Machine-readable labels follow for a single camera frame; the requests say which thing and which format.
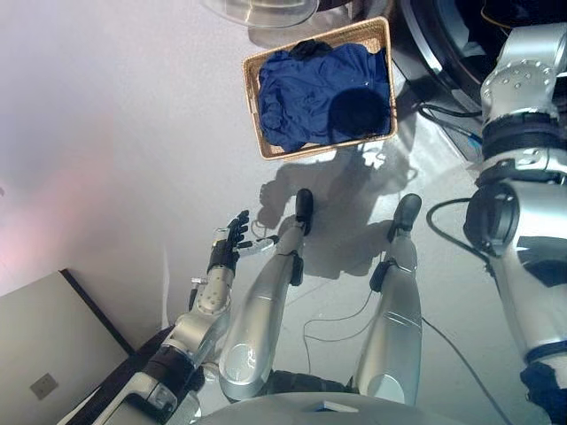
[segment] wall outlet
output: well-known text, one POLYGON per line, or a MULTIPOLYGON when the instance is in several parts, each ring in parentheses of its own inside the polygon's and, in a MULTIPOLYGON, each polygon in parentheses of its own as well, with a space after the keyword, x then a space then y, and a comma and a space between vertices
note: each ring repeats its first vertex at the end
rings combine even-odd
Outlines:
POLYGON ((53 379, 53 376, 45 374, 35 381, 29 389, 34 392, 38 400, 43 400, 58 386, 59 384, 53 379))

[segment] blue cloth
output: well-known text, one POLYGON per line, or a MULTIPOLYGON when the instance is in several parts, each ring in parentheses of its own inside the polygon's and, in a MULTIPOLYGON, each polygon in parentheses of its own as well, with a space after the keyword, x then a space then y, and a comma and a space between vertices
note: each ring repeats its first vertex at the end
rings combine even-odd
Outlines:
POLYGON ((322 57, 274 53, 260 69, 260 127, 269 143, 296 151, 390 132, 384 49, 343 44, 322 57))

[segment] black cable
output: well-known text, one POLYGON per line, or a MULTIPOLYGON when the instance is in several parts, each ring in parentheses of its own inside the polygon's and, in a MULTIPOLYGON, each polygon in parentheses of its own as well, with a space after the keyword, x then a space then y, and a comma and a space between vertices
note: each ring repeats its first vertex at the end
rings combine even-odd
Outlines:
POLYGON ((420 104, 417 107, 417 111, 425 119, 427 119, 431 122, 434 122, 435 124, 438 124, 438 125, 442 126, 443 128, 449 128, 449 129, 451 129, 451 130, 453 130, 453 131, 455 131, 455 132, 457 132, 461 135, 469 137, 470 139, 474 140, 478 144, 482 144, 482 138, 479 135, 473 133, 472 131, 470 131, 469 129, 467 129, 465 127, 458 126, 456 124, 453 124, 452 122, 441 120, 441 119, 433 116, 430 112, 426 112, 425 111, 426 109, 429 110, 429 111, 437 111, 437 112, 440 112, 440 113, 444 113, 445 115, 451 115, 451 116, 457 117, 457 118, 477 117, 478 115, 480 115, 482 113, 481 111, 458 112, 458 111, 452 111, 450 109, 443 108, 441 106, 436 106, 434 104, 420 104))
POLYGON ((473 118, 482 115, 482 111, 474 112, 458 112, 452 109, 444 108, 443 106, 437 106, 436 104, 420 104, 419 109, 429 109, 430 111, 437 111, 444 113, 445 115, 451 115, 452 117, 458 118, 473 118))
POLYGON ((470 201, 469 197, 459 197, 457 199, 451 199, 449 201, 445 201, 445 202, 440 202, 439 204, 434 205, 428 212, 427 215, 425 216, 425 220, 427 221, 428 226, 431 228, 431 230, 433 230, 436 234, 438 234, 439 236, 441 236, 443 239, 449 241, 450 243, 454 243, 455 245, 457 245, 459 248, 465 250, 466 252, 471 253, 472 255, 474 255, 475 257, 482 259, 483 262, 487 265, 487 267, 490 267, 490 263, 488 262, 488 257, 483 254, 482 252, 480 252, 479 250, 477 250, 476 248, 467 245, 465 242, 460 241, 459 239, 452 237, 451 235, 445 233, 443 230, 441 230, 440 228, 438 228, 434 223, 433 223, 433 214, 440 208, 443 208, 445 206, 448 205, 452 205, 452 204, 466 204, 470 201))
POLYGON ((354 338, 355 336, 358 336, 359 334, 361 334, 369 326, 372 319, 369 320, 369 322, 366 324, 366 326, 364 328, 362 328, 361 330, 359 330, 355 334, 350 335, 350 336, 346 336, 344 338, 339 338, 339 339, 323 339, 323 338, 319 338, 318 336, 307 335, 306 334, 307 325, 309 323, 313 323, 314 321, 345 321, 347 319, 352 319, 353 317, 358 316, 360 313, 362 313, 362 311, 368 305, 368 303, 370 301, 370 297, 372 296, 372 292, 373 292, 372 290, 369 292, 369 295, 366 298, 366 301, 364 301, 364 304, 362 305, 361 308, 359 308, 356 311, 356 313, 350 314, 350 315, 345 316, 345 317, 339 317, 337 319, 311 319, 310 321, 306 321, 303 324, 303 345, 305 346, 305 352, 306 352, 306 355, 307 355, 307 374, 308 375, 311 375, 311 355, 309 354, 309 346, 307 345, 307 339, 308 338, 314 339, 316 341, 321 341, 321 342, 324 342, 324 343, 337 343, 339 341, 344 341, 346 339, 354 338))
POLYGON ((422 321, 424 321, 426 325, 428 325, 431 329, 433 329, 435 332, 437 332, 437 334, 439 336, 441 336, 441 338, 443 338, 447 344, 449 344, 449 346, 453 349, 453 351, 456 353, 456 355, 459 356, 459 359, 461 359, 461 362, 463 363, 463 365, 467 369, 469 369, 469 373, 474 378, 474 380, 477 382, 478 387, 480 387, 482 392, 485 393, 486 398, 488 399, 488 401, 490 401, 490 404, 493 405, 494 410, 498 413, 498 415, 501 417, 501 419, 504 422, 506 422, 507 425, 513 425, 512 421, 502 411, 501 407, 499 406, 498 402, 494 399, 493 395, 488 391, 486 386, 482 383, 482 381, 480 380, 480 377, 478 377, 478 374, 475 371, 475 369, 470 365, 469 361, 465 359, 465 357, 462 355, 461 351, 457 348, 457 346, 455 344, 453 344, 453 341, 451 341, 443 332, 441 332, 437 327, 432 325, 424 317, 422 317, 422 321))

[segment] wicker basket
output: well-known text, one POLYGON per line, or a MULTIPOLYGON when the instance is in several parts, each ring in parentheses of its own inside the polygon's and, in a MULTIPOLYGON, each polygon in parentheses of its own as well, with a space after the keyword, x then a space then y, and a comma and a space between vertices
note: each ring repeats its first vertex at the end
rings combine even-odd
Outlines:
POLYGON ((329 31, 315 37, 310 37, 318 41, 326 42, 332 47, 340 46, 345 43, 358 43, 366 47, 370 53, 378 53, 383 47, 386 48, 386 69, 388 70, 388 80, 390 82, 390 108, 391 126, 390 133, 387 135, 370 135, 363 139, 350 140, 347 142, 332 145, 320 145, 307 143, 298 151, 285 152, 279 146, 268 143, 260 128, 260 115, 258 114, 258 93, 260 92, 259 74, 260 68, 268 58, 276 51, 291 50, 298 42, 288 44, 278 49, 268 50, 263 53, 251 56, 243 63, 245 74, 246 97, 248 108, 252 115, 252 122, 260 147, 260 154, 264 159, 296 159, 305 156, 315 155, 322 152, 333 151, 337 148, 354 146, 359 143, 374 142, 392 137, 398 131, 398 121, 396 120, 396 99, 393 91, 392 78, 392 53, 390 49, 390 31, 388 21, 385 18, 374 18, 365 20, 357 24, 349 25, 329 31))

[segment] black joint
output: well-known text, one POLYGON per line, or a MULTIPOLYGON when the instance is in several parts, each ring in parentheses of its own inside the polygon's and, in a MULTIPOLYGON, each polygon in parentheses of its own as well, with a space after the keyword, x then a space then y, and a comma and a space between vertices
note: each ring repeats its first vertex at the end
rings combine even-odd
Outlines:
POLYGON ((496 183, 504 179, 519 180, 523 182, 559 182, 559 173, 550 173, 545 170, 518 170, 514 159, 503 159, 495 165, 483 171, 475 182, 482 187, 487 184, 496 183))
POLYGON ((295 198, 295 220, 304 223, 303 234, 309 235, 313 218, 313 193, 309 189, 300 189, 295 198))
POLYGON ((388 272, 388 268, 390 268, 390 266, 397 266, 397 263, 394 259, 380 261, 380 263, 376 267, 376 270, 374 270, 374 273, 370 278, 370 288, 375 292, 380 292, 382 290, 382 284, 384 283, 384 278, 386 277, 386 273, 388 272))
POLYGON ((303 258, 293 252, 293 266, 291 270, 291 286, 299 286, 303 282, 303 258))
POLYGON ((516 193, 495 183, 481 187, 469 201, 462 230, 477 250, 500 256, 516 234, 518 220, 516 193))
POLYGON ((557 120, 547 113, 515 113, 488 123, 483 131, 485 160, 503 152, 528 148, 565 149, 557 120))
POLYGON ((552 423, 567 423, 567 389, 559 388, 551 366, 532 363, 520 374, 520 379, 528 388, 528 399, 543 408, 552 423))
POLYGON ((318 376, 294 374, 283 370, 273 371, 264 386, 265 394, 285 392, 349 392, 340 382, 328 381, 318 376))
POLYGON ((388 241, 393 241, 398 229, 411 231, 422 208, 422 199, 415 193, 408 193, 398 204, 393 214, 393 223, 388 231, 388 241))
POLYGON ((247 242, 239 243, 239 244, 237 245, 237 248, 238 248, 239 250, 242 250, 242 249, 244 249, 244 248, 250 248, 250 247, 252 247, 252 245, 253 245, 253 243, 252 243, 251 241, 247 241, 247 242))
POLYGON ((189 358, 174 347, 163 345, 151 357, 143 372, 164 384, 179 399, 191 390, 200 390, 204 384, 203 371, 195 370, 189 358))

